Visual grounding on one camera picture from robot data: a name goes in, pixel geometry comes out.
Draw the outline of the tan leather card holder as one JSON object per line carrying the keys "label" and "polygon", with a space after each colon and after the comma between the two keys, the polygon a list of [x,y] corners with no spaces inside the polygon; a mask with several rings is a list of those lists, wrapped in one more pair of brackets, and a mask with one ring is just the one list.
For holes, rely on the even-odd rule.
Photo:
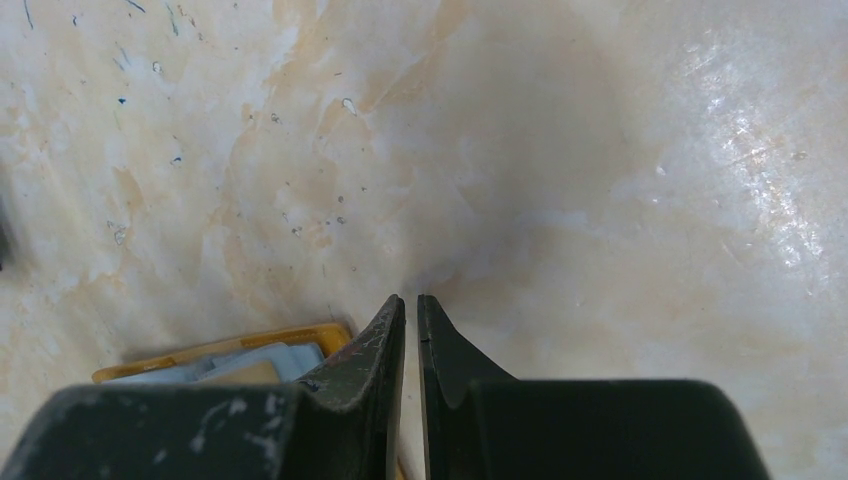
{"label": "tan leather card holder", "polygon": [[122,478],[392,479],[404,328],[388,309],[353,339],[323,324],[99,370],[96,383],[198,371],[149,386],[157,426],[117,426],[107,454]]}

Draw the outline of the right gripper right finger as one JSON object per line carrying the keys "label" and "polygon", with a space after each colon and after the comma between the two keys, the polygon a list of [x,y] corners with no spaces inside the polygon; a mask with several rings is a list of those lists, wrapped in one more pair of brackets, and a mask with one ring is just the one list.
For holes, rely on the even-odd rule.
{"label": "right gripper right finger", "polygon": [[417,301],[431,479],[765,479],[742,417],[697,380],[520,380]]}

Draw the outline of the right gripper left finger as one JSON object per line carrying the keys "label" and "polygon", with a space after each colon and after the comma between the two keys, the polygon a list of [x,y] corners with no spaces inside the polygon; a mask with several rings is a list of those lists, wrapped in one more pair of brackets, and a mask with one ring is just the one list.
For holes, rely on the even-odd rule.
{"label": "right gripper left finger", "polygon": [[5,479],[392,479],[405,305],[302,378],[258,385],[78,385],[34,415]]}

